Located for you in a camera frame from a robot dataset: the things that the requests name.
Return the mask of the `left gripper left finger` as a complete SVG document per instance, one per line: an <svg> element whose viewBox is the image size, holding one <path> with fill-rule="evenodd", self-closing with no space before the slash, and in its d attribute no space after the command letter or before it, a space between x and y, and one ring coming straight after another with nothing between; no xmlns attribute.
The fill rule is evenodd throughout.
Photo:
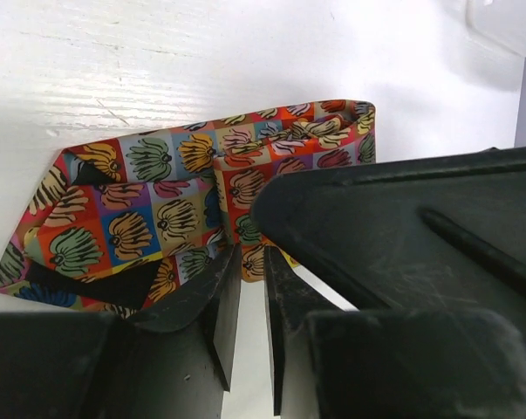
<svg viewBox="0 0 526 419"><path fill-rule="evenodd" d="M232 245L180 290L131 317L139 329L177 333L197 323L216 375L225 391L231 387L241 294L241 249Z"/></svg>

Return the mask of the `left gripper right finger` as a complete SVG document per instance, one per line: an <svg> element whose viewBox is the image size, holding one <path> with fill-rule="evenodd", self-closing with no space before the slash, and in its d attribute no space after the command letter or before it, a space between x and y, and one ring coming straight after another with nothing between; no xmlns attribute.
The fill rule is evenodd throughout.
<svg viewBox="0 0 526 419"><path fill-rule="evenodd" d="M281 251L263 254L265 309L276 416L316 416L318 398L305 320L313 312L340 308L303 281Z"/></svg>

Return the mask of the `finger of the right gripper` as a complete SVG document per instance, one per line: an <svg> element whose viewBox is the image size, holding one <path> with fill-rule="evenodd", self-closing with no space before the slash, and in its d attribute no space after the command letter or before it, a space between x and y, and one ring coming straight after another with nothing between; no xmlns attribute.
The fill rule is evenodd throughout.
<svg viewBox="0 0 526 419"><path fill-rule="evenodd" d="M357 308L526 322L526 148L280 175L252 217Z"/></svg>

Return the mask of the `colourful squares patterned tie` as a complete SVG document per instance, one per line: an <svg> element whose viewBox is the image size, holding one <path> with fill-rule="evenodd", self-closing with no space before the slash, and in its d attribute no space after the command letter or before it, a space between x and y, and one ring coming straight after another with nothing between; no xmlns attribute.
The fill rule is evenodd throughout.
<svg viewBox="0 0 526 419"><path fill-rule="evenodd" d="M64 149L0 260L0 293L128 317L241 250L263 278L270 241L250 212L273 177L373 163L375 106L268 108Z"/></svg>

